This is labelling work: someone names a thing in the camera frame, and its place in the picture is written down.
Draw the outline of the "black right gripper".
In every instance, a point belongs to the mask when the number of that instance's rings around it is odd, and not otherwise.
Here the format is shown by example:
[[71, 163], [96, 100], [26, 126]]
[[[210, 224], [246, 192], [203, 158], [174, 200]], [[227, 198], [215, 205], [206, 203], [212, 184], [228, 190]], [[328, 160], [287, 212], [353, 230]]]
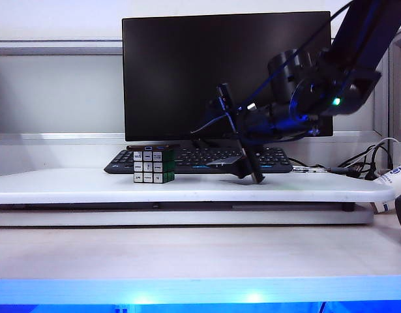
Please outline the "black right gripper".
[[264, 176], [256, 154], [262, 150], [262, 145], [272, 140], [272, 124], [268, 111], [257, 108], [249, 110], [246, 106], [235, 105], [226, 83], [219, 84], [216, 89], [218, 98], [206, 103], [205, 115], [224, 114], [240, 155], [214, 160], [208, 163], [208, 167], [220, 173], [230, 173], [240, 179], [250, 175], [253, 182], [259, 184], [264, 180]]

